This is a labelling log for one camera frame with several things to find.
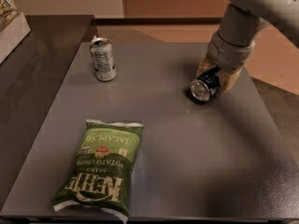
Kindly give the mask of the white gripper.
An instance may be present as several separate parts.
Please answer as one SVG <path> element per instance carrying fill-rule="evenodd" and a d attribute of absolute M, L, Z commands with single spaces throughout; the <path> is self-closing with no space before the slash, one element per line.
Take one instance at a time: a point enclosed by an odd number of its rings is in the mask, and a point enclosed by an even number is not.
<path fill-rule="evenodd" d="M 242 71 L 241 65 L 249 60 L 254 46 L 255 42 L 251 42 L 245 47 L 231 45 L 216 32 L 208 43 L 207 55 L 199 64 L 196 77 L 202 76 L 216 66 L 220 67 L 221 70 L 218 72 L 220 87 L 217 96 L 223 96 L 237 82 Z"/>

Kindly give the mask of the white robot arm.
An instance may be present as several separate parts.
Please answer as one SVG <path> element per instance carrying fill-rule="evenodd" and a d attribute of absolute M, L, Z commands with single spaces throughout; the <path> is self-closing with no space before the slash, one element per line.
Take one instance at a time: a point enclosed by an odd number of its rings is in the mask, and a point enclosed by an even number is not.
<path fill-rule="evenodd" d="M 299 0 L 229 0 L 191 84 L 193 97 L 206 102 L 229 91 L 249 59 L 256 35 L 269 24 L 298 46 Z"/>

